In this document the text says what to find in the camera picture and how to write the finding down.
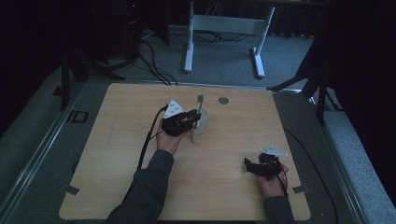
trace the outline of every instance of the hand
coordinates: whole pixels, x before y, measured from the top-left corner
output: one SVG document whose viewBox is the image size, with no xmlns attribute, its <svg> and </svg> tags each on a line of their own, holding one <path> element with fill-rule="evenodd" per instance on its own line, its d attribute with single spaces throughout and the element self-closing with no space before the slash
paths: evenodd
<svg viewBox="0 0 396 224">
<path fill-rule="evenodd" d="M 280 172 L 278 176 L 282 180 L 283 186 L 285 186 L 286 188 L 287 187 L 286 173 L 288 172 L 289 168 L 282 163 L 280 163 L 280 167 L 285 172 L 283 171 Z M 259 180 L 260 188 L 262 189 L 262 195 L 264 196 L 264 199 L 275 196 L 285 196 L 283 187 L 280 184 L 279 180 L 276 178 L 276 176 L 274 176 L 272 180 L 267 180 L 265 177 L 260 175 L 256 175 L 256 177 Z"/>
<path fill-rule="evenodd" d="M 177 152 L 178 144 L 181 139 L 187 134 L 184 132 L 179 136 L 170 136 L 166 132 L 163 131 L 163 120 L 160 120 L 160 126 L 157 131 L 157 148 L 168 151 L 170 154 L 175 155 Z"/>
</svg>

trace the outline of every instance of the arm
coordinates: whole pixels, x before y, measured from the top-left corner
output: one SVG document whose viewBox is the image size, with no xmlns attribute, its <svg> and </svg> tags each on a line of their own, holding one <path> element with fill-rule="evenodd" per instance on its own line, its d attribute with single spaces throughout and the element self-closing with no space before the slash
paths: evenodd
<svg viewBox="0 0 396 224">
<path fill-rule="evenodd" d="M 169 175 L 174 163 L 173 155 L 186 133 L 169 136 L 161 129 L 157 132 L 157 150 L 148 167 L 134 174 L 134 188 L 124 202 L 109 215 L 107 223 L 156 223 L 163 210 Z"/>
<path fill-rule="evenodd" d="M 284 172 L 278 176 L 282 180 L 283 185 L 287 186 L 286 173 L 289 168 L 281 163 Z M 294 223 L 293 214 L 291 212 L 290 201 L 285 197 L 285 192 L 277 178 L 267 180 L 262 176 L 256 175 L 264 196 L 264 209 L 268 217 L 268 221 L 272 224 L 290 224 Z"/>
</svg>

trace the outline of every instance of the gray floor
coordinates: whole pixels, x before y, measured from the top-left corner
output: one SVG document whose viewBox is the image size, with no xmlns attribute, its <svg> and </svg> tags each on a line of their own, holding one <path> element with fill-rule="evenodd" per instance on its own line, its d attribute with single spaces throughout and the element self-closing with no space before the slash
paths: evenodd
<svg viewBox="0 0 396 224">
<path fill-rule="evenodd" d="M 189 74 L 183 72 L 186 36 L 171 37 L 170 46 L 159 42 L 155 37 L 145 40 L 154 47 L 157 66 L 176 77 L 179 84 L 193 83 L 254 89 L 265 89 L 265 87 L 274 86 L 293 77 L 312 43 L 312 39 L 302 37 L 285 39 L 282 36 L 270 35 L 262 53 L 266 78 L 259 79 L 255 75 L 249 51 L 258 41 L 256 36 L 250 36 L 239 42 L 196 42 L 193 68 Z M 149 48 L 146 45 L 142 45 L 141 52 L 148 60 L 151 60 Z M 136 65 L 145 66 L 141 60 Z M 125 82 L 128 83 L 155 80 L 150 72 L 137 66 L 119 71 L 118 74 L 126 77 Z M 89 112 L 87 122 L 62 123 L 62 128 L 51 144 L 46 158 L 36 171 L 35 178 L 25 191 L 8 223 L 74 222 L 61 220 L 58 216 L 64 198 L 63 185 L 67 185 L 71 180 L 71 169 L 84 148 L 106 88 L 111 82 L 112 80 L 96 74 L 83 85 L 77 100 L 70 109 Z M 60 98 L 51 95 L 54 88 L 59 85 L 60 71 L 58 70 L 43 83 L 20 117 L 0 140 L 2 201 L 12 189 L 26 162 L 40 146 L 52 122 L 57 119 L 57 116 L 64 116 L 58 112 Z M 299 90 L 303 85 L 304 81 L 301 81 L 290 88 Z M 324 186 L 328 188 L 335 202 L 338 223 L 353 223 L 343 193 L 332 171 L 328 146 L 324 144 L 325 139 L 319 131 L 320 127 L 314 116 L 315 106 L 308 101 L 309 99 L 294 91 L 277 93 L 275 100 L 282 124 L 288 130 L 286 136 L 302 183 L 311 189 L 306 193 L 306 197 L 312 216 L 304 223 L 335 223 L 332 201 Z M 305 150 L 314 163 L 309 160 Z M 77 223 L 101 223 L 101 221 L 80 220 Z"/>
</svg>

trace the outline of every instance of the white metal stand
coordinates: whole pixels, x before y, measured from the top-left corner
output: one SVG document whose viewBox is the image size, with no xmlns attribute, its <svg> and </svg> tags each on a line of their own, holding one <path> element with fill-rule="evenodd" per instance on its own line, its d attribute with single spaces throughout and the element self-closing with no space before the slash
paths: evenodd
<svg viewBox="0 0 396 224">
<path fill-rule="evenodd" d="M 192 54 L 194 51 L 194 43 L 192 42 L 193 31 L 204 30 L 222 33 L 258 35 L 260 40 L 258 47 L 253 48 L 253 59 L 256 64 L 257 75 L 259 77 L 265 77 L 260 53 L 262 52 L 262 46 L 264 44 L 265 37 L 267 36 L 274 10 L 274 7 L 270 7 L 264 21 L 243 18 L 194 15 L 194 2 L 190 1 L 189 44 L 187 46 L 184 70 L 186 72 L 191 72 L 192 69 Z"/>
</svg>

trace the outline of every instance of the wooden tabletop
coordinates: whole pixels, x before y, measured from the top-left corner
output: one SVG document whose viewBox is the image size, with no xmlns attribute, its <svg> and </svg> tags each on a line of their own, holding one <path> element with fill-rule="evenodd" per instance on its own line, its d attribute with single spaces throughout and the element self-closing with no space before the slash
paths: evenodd
<svg viewBox="0 0 396 224">
<path fill-rule="evenodd" d="M 288 172 L 290 203 L 296 220 L 310 211 L 276 105 L 269 91 L 209 87 L 112 84 L 109 86 L 60 209 L 64 219 L 105 219 L 125 196 L 141 148 L 158 110 L 175 99 L 185 110 L 197 105 L 209 111 L 208 123 L 196 143 L 189 133 L 180 143 L 170 175 L 161 220 L 265 220 L 262 194 L 244 158 L 257 160 L 259 148 L 276 146 Z M 229 100 L 219 103 L 220 97 Z M 148 144 L 143 168 L 156 149 Z"/>
</svg>

